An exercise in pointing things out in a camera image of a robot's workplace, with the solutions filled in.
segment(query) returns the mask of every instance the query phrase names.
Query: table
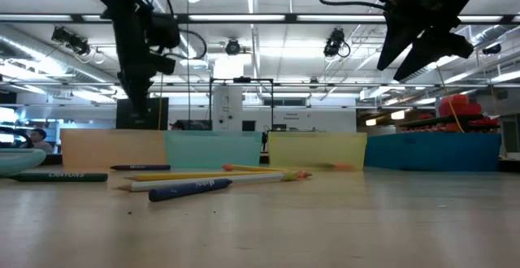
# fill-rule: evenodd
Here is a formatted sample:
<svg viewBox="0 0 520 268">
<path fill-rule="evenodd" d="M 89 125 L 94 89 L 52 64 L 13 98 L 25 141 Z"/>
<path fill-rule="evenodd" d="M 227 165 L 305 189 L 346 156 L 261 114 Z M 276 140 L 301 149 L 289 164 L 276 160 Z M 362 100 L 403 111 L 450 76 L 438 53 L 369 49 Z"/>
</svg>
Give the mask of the table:
<svg viewBox="0 0 520 268">
<path fill-rule="evenodd" d="M 518 267 L 520 177 L 320 172 L 158 203 L 0 180 L 0 266 Z"/>
</svg>

